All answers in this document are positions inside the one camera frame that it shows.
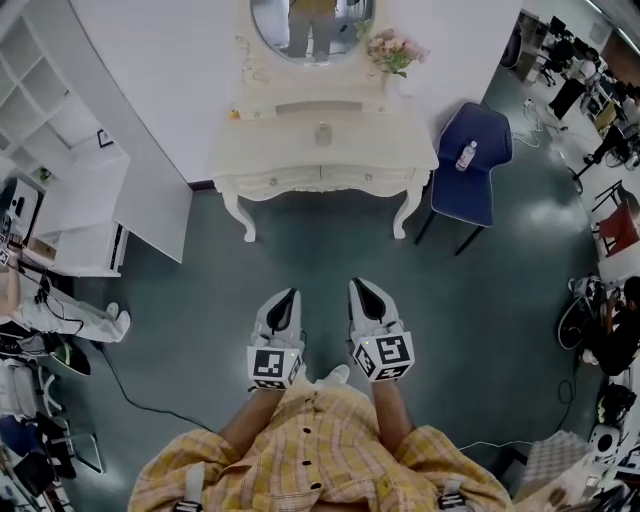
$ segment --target white pants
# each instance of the white pants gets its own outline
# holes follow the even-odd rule
[[[36,304],[34,294],[29,293],[32,290],[25,289],[24,286],[21,288],[20,314],[24,327],[42,332],[74,334],[80,338],[104,343],[121,341],[124,337],[125,333],[122,332],[121,327],[114,319],[107,317],[106,313],[84,302],[78,302],[60,290],[51,288],[51,296],[47,304],[56,315],[67,320],[57,318],[49,311],[47,305]],[[82,329],[80,329],[80,322],[73,320],[82,320]]]
[[[309,14],[291,9],[289,12],[289,48],[292,59],[305,58],[309,46],[309,29],[313,30],[313,56],[329,58],[331,38],[335,31],[336,13]]]

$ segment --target water bottle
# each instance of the water bottle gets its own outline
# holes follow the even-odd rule
[[[472,141],[471,144],[469,144],[466,148],[464,148],[464,151],[456,162],[456,169],[458,169],[460,172],[466,171],[467,167],[469,167],[469,164],[471,163],[471,160],[473,160],[473,157],[476,156],[477,148],[478,143],[475,140]]]

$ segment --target wall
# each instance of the wall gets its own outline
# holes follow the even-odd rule
[[[234,100],[239,0],[71,0],[87,34],[151,134],[189,182],[210,179],[211,141]],[[432,53],[405,90],[435,137],[461,102],[480,101],[520,0],[392,0],[398,28]]]
[[[613,30],[603,16],[585,0],[523,0],[522,8],[546,23],[556,16],[567,24],[568,30],[598,51],[605,47],[608,36],[601,43],[591,39],[589,34],[593,24],[606,25],[609,35]]]
[[[619,80],[640,86],[640,56],[618,34],[611,34],[602,57]]]

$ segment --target blue chair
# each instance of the blue chair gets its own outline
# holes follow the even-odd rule
[[[476,156],[464,171],[456,170],[456,162],[472,141],[478,143]],[[445,127],[440,138],[440,166],[433,172],[431,215],[416,238],[416,245],[440,213],[475,224],[473,234],[456,251],[460,255],[484,228],[493,226],[493,190],[491,171],[496,165],[513,158],[511,128],[507,118],[476,103],[465,103]]]

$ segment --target mirror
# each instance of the mirror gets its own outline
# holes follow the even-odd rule
[[[326,64],[358,44],[357,24],[375,0],[251,0],[258,32],[275,52],[301,64]]]

